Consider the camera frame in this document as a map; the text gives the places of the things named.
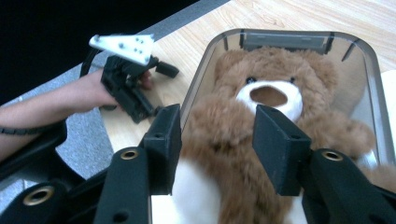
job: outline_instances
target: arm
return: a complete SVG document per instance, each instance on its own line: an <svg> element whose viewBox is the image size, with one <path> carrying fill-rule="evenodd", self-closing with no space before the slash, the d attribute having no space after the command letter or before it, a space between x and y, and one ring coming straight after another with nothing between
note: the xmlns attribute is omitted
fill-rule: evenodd
<svg viewBox="0 0 396 224"><path fill-rule="evenodd" d="M100 79L102 70L14 105L0 107L0 126L35 128L102 105L116 105ZM0 162L39 136L0 134Z"/></svg>

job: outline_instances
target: transparent container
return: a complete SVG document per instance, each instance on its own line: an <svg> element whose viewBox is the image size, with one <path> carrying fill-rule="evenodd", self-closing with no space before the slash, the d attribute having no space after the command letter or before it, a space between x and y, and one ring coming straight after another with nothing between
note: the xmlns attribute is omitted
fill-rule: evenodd
<svg viewBox="0 0 396 224"><path fill-rule="evenodd" d="M371 127L376 136L377 161L395 164L389 116L375 52L363 40L344 33L235 29L216 36L205 51L181 108L182 128L191 107L213 90L218 58L230 49L253 50L262 46L312 49L328 58L340 75L332 108Z"/></svg>

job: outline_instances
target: teddy bear snout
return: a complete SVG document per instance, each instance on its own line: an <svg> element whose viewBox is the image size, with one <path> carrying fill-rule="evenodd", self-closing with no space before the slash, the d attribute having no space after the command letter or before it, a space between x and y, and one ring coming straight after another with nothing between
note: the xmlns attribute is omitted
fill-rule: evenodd
<svg viewBox="0 0 396 224"><path fill-rule="evenodd" d="M303 111L299 89L286 81L252 82L238 92L236 100L243 102L253 114L256 114L257 105L269 105L292 121L297 120Z"/></svg>

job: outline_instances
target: human hand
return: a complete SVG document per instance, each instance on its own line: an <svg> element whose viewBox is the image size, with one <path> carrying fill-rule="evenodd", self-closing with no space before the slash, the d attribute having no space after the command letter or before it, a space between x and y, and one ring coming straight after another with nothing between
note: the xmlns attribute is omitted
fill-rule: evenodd
<svg viewBox="0 0 396 224"><path fill-rule="evenodd" d="M74 113L87 112L103 105L119 105L102 84L102 74L103 69L99 69L61 88L65 89L63 91L66 94L69 94L65 97L70 98ZM150 76L150 72L147 71L140 78L143 89L150 90L152 88Z"/></svg>

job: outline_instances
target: teddy bear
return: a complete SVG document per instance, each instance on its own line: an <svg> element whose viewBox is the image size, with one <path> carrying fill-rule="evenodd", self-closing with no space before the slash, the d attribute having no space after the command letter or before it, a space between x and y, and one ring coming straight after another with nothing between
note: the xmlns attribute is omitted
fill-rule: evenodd
<svg viewBox="0 0 396 224"><path fill-rule="evenodd" d="M256 106L280 110L312 139L313 150L372 158L371 129L331 109L338 81L333 64L312 50L226 51L212 92L192 106L182 134L172 193L181 222L304 223L301 200L276 194L252 148ZM364 171L376 182L389 174L373 169Z"/></svg>

